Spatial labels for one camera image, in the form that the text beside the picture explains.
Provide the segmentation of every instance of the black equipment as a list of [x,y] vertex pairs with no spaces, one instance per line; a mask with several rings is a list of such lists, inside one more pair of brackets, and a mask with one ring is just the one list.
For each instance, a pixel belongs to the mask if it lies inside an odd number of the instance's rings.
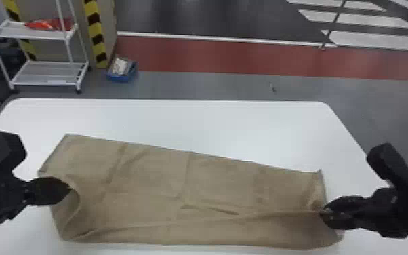
[[56,178],[30,182],[16,178],[12,171],[26,158],[19,136],[0,132],[0,224],[12,220],[28,205],[54,205],[70,191]]
[[333,229],[368,229],[382,237],[408,236],[408,165],[391,144],[373,148],[367,162],[390,188],[371,197],[345,196],[328,203],[321,218]]

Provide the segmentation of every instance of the tan fabric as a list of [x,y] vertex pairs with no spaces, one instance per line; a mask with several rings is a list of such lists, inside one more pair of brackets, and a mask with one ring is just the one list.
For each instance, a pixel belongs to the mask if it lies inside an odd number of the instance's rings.
[[321,172],[66,135],[40,176],[73,188],[52,207],[67,241],[311,249],[340,240],[317,213]]

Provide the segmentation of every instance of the white table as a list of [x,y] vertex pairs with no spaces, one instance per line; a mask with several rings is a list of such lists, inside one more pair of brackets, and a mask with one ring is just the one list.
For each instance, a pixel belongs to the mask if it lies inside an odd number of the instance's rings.
[[[328,199],[385,186],[333,111],[320,102],[17,99],[0,114],[28,152],[15,169],[31,179],[66,133],[139,142],[324,173]],[[408,254],[406,240],[349,231],[314,251],[243,246],[85,245],[61,241],[49,208],[25,209],[0,225],[0,255]]]

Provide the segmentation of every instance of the hazard stripe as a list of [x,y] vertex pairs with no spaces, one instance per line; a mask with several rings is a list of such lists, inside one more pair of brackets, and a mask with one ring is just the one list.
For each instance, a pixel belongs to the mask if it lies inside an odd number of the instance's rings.
[[[20,21],[20,12],[18,5],[14,0],[3,0],[3,5],[6,8],[8,16],[13,21]],[[31,60],[37,60],[37,54],[35,48],[33,47],[32,43],[29,40],[21,39],[20,40],[20,47],[27,53],[28,57]]]
[[84,12],[89,24],[89,36],[92,44],[96,67],[106,68],[108,66],[108,56],[106,45],[104,44],[104,33],[101,25],[100,9],[96,0],[83,0]]

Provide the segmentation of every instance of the red object on shelf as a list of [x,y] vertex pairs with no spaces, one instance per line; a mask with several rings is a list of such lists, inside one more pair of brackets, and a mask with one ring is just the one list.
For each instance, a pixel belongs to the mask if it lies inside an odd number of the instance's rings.
[[[71,30],[73,27],[73,21],[71,18],[64,18],[63,23],[67,31]],[[25,26],[36,30],[62,30],[62,23],[59,18],[33,20],[25,23]]]

